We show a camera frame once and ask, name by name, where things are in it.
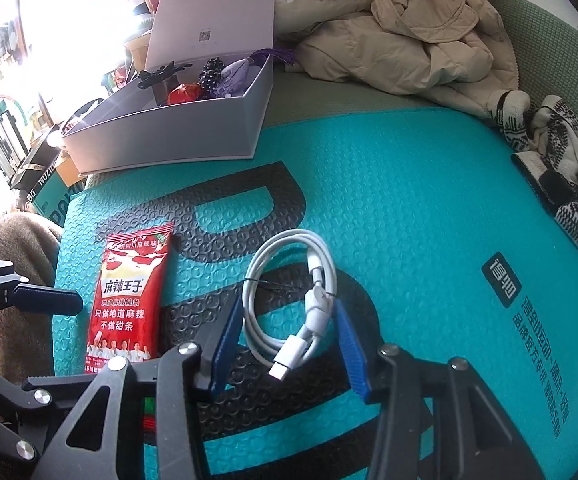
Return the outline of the large red snack packet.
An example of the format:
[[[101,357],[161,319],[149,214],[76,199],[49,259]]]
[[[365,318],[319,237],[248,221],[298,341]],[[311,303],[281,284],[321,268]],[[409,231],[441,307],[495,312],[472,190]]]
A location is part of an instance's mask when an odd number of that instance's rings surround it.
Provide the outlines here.
[[[161,292],[173,224],[106,239],[86,337],[84,372],[113,358],[132,364],[159,356]]]

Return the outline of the small red candy packet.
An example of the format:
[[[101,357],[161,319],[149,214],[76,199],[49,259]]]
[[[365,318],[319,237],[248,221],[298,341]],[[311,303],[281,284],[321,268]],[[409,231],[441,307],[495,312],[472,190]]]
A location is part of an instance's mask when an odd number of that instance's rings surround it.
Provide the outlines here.
[[[167,105],[185,104],[198,101],[203,96],[200,84],[178,84],[167,96]]]

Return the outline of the purple drawstring pouch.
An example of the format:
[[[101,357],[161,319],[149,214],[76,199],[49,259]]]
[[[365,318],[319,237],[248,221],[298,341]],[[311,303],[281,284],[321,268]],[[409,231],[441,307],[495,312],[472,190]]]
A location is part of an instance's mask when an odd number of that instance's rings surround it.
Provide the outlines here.
[[[242,58],[227,65],[219,73],[219,82],[211,92],[214,99],[241,96],[260,73],[264,62],[259,58]]]

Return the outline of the polka dot black scrunchie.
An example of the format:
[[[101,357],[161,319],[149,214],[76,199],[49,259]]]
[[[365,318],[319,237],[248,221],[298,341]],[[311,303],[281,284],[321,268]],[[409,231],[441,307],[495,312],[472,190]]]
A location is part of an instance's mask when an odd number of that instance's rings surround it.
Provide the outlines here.
[[[213,96],[214,90],[222,81],[222,70],[224,68],[225,64],[220,58],[209,58],[205,62],[198,80],[202,98],[211,98]]]

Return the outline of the teal bubble mailer mat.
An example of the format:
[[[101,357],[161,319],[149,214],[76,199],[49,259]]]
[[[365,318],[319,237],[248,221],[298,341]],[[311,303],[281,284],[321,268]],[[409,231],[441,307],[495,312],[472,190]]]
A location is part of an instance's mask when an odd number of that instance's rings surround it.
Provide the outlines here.
[[[446,108],[265,129],[252,160],[132,170],[72,198],[56,285],[85,313],[54,319],[59,375],[84,366],[110,234],[174,222],[161,348],[230,306],[276,233],[319,234],[338,296],[418,359],[462,356],[503,404],[547,479],[578,469],[578,248],[492,130]],[[212,479],[364,479],[379,406],[351,391],[336,331],[275,382],[238,349],[199,406]]]

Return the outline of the black white knit scarf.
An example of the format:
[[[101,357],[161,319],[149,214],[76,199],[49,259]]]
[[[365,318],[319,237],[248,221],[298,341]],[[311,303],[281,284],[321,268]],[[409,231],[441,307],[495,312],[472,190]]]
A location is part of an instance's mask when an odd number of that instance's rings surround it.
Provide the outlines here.
[[[519,90],[495,92],[488,112],[513,149],[512,162],[578,248],[577,114],[552,94],[534,110]]]

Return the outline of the white open gift box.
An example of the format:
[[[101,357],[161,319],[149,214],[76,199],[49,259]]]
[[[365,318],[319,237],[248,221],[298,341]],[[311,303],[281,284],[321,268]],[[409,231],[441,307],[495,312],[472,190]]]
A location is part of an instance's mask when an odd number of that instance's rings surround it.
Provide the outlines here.
[[[81,174],[249,159],[274,81],[275,0],[159,0],[146,76],[63,137]]]

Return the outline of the beige puffer jacket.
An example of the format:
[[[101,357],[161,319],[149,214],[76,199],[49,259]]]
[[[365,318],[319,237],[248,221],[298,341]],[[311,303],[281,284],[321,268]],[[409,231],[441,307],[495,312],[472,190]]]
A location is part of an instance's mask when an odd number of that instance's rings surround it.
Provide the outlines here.
[[[359,81],[489,117],[519,87],[516,56],[489,0],[275,0],[274,39],[294,72]]]

